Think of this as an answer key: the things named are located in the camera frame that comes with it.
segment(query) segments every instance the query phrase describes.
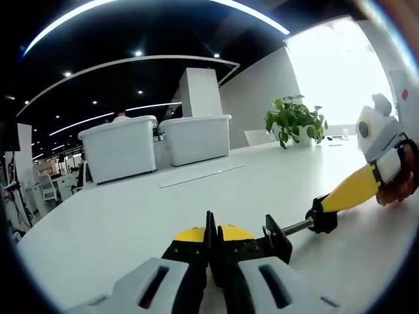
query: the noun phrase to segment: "bright window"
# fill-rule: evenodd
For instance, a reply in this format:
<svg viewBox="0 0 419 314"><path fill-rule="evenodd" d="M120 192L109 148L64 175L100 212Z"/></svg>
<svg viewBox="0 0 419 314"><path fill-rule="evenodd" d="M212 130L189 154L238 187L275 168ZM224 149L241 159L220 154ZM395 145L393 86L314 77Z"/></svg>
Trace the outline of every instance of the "bright window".
<svg viewBox="0 0 419 314"><path fill-rule="evenodd" d="M286 41L300 92L309 108L322 106L330 125L355 124L372 95L392 103L386 74L361 28L351 18L315 26Z"/></svg>

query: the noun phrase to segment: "white tabletop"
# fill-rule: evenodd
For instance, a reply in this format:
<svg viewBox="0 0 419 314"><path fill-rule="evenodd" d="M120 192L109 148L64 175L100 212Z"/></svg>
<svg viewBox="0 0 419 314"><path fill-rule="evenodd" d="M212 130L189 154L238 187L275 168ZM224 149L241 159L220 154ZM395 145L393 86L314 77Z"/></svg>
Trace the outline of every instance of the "white tabletop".
<svg viewBox="0 0 419 314"><path fill-rule="evenodd" d="M161 188L224 167L224 173ZM157 171L83 190L28 232L18 248L29 270L60 309L99 294L152 256L176 233L233 224L261 237L264 216L280 227L304 219L313 198L330 192L365 165L356 145L290 148L275 143L233 150L229 157ZM402 263L419 221L419 198L385 208L375 199L339 215L338 228L289 238L290 265L318 292L360 313L383 292ZM203 313L225 313L221 291L209 279Z"/></svg>

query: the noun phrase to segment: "white box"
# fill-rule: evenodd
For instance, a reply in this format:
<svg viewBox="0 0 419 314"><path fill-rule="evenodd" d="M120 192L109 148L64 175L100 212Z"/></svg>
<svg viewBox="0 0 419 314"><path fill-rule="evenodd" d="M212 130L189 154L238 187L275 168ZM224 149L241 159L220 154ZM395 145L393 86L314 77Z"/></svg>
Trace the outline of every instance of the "white box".
<svg viewBox="0 0 419 314"><path fill-rule="evenodd" d="M153 148L155 116L139 116L80 132L95 183L156 169Z"/></svg>
<svg viewBox="0 0 419 314"><path fill-rule="evenodd" d="M181 166L227 156L230 151L228 121L230 115L180 118L163 121L160 130L170 163Z"/></svg>

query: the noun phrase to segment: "green leaves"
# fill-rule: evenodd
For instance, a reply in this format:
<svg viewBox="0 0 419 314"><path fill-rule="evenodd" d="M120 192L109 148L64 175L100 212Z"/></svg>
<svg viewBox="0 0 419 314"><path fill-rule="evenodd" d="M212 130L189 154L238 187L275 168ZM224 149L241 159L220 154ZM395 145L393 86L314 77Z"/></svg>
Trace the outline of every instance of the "green leaves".
<svg viewBox="0 0 419 314"><path fill-rule="evenodd" d="M276 99L273 102L273 107L277 111L268 111L264 118L268 133L272 134L274 124L277 125L279 142L284 149L287 149L287 142L290 138L296 143L300 142L299 126L308 126L307 136L314 139L317 144L323 140L324 130L328 128L324 115L318 114L320 106L314 106L315 110L310 112L300 101L294 103L296 99L302 98L304 98L303 95L296 95Z"/></svg>

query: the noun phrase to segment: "black ceiling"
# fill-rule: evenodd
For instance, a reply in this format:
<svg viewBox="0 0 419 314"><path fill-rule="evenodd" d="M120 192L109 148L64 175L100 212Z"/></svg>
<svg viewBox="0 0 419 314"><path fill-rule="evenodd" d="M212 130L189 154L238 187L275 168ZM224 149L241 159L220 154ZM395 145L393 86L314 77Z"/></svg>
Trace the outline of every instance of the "black ceiling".
<svg viewBox="0 0 419 314"><path fill-rule="evenodd" d="M24 101L63 79L63 72L76 73L105 62L131 58L136 50L146 56L179 54L240 63L242 71L282 46L285 36L273 27L230 7L206 0L118 0L88 10L57 27L22 58L26 46L47 25L89 1L57 0L20 3L8 1L6 47L2 58L0 105L16 114ZM273 18L294 34L322 20L350 14L364 16L341 0L239 0ZM186 67L216 70L223 78L231 65L212 61L149 60L112 65L68 80L34 101L19 116L31 124L33 155L61 144L77 145L77 134L95 120L49 136L87 118L127 108L168 103ZM162 119L166 108L131 111L132 116L153 114Z"/></svg>

